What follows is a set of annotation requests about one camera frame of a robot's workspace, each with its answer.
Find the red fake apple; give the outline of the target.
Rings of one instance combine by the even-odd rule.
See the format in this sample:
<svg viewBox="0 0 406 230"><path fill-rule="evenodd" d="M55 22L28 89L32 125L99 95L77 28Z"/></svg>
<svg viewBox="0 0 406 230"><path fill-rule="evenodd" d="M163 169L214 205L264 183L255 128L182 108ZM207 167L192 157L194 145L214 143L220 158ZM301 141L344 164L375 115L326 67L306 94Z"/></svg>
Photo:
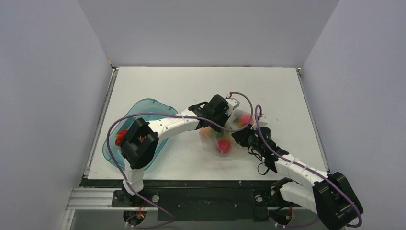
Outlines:
<svg viewBox="0 0 406 230"><path fill-rule="evenodd" d="M223 138L217 142L217 151L220 155L227 155L231 150L231 142L229 139Z"/></svg>

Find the clear plastic bag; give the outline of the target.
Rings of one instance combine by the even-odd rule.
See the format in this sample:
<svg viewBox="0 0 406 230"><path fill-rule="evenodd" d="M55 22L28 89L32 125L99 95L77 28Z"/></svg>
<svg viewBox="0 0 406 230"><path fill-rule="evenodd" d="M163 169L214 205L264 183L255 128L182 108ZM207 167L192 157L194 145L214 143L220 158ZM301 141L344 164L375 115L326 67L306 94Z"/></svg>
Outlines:
<svg viewBox="0 0 406 230"><path fill-rule="evenodd" d="M225 128L230 130L236 130L243 128L246 124L253 124L253 117L250 116L249 112L245 112L240 109L236 109L232 112L230 118L225 123ZM238 145L233 137L232 132L225 131L221 129L220 131L215 131L211 127L204 127L199 130L199 136L201 141L201 147L204 151L209 152L218 157L230 157L230 158L241 158L247 155L247 148ZM217 151L217 142L220 139L229 139L231 142L231 150L227 155L220 155Z"/></svg>

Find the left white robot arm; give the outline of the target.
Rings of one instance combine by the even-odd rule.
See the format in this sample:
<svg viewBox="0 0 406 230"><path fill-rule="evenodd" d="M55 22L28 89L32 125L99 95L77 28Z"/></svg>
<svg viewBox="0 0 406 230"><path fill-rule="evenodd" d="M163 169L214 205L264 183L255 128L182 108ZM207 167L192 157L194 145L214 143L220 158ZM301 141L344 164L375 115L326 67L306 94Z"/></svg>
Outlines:
<svg viewBox="0 0 406 230"><path fill-rule="evenodd" d="M135 119L125 132L116 135L115 141L125 159L124 200L131 206L142 202L145 167L152 162L160 142L204 127L220 131L238 107L238 100L215 95L209 102L191 105L173 117Z"/></svg>

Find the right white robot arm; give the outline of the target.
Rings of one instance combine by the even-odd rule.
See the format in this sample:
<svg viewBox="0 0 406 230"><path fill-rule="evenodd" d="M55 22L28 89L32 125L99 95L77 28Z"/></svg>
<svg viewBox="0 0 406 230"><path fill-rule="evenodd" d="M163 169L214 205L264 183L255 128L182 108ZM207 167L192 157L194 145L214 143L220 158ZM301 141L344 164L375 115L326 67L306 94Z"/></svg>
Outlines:
<svg viewBox="0 0 406 230"><path fill-rule="evenodd" d="M362 225L363 207L346 176L313 168L278 146L268 127L249 125L233 139L259 156L268 170L284 176L270 191L271 201L298 204L317 214L330 230Z"/></svg>

